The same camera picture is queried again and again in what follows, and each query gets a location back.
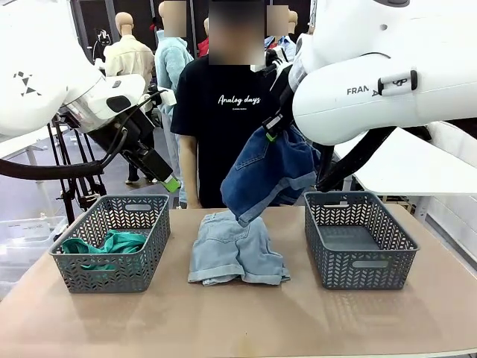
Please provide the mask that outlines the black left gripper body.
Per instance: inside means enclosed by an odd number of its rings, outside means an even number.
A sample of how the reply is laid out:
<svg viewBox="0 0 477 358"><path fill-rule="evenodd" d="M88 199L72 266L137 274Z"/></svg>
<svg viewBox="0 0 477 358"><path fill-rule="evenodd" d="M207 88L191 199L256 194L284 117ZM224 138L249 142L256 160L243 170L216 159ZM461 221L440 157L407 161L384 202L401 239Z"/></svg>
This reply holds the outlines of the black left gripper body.
<svg viewBox="0 0 477 358"><path fill-rule="evenodd" d="M128 163L145 175L150 175L164 184L172 184L174 175L172 168L167 162L152 148L125 149L122 156Z"/></svg>

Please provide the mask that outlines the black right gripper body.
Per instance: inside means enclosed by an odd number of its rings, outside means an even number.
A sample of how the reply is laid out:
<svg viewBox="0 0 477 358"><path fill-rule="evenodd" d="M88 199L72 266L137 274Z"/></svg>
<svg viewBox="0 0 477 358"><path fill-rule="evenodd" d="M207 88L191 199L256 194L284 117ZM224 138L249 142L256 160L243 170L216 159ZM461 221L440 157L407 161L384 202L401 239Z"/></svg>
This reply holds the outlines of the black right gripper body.
<svg viewBox="0 0 477 358"><path fill-rule="evenodd" d="M281 125L290 125L294 121L292 114L294 90L291 88L289 80L291 69L291 63L279 67L276 79L271 87L271 95L278 105L275 114L280 115L279 123Z"/></svg>

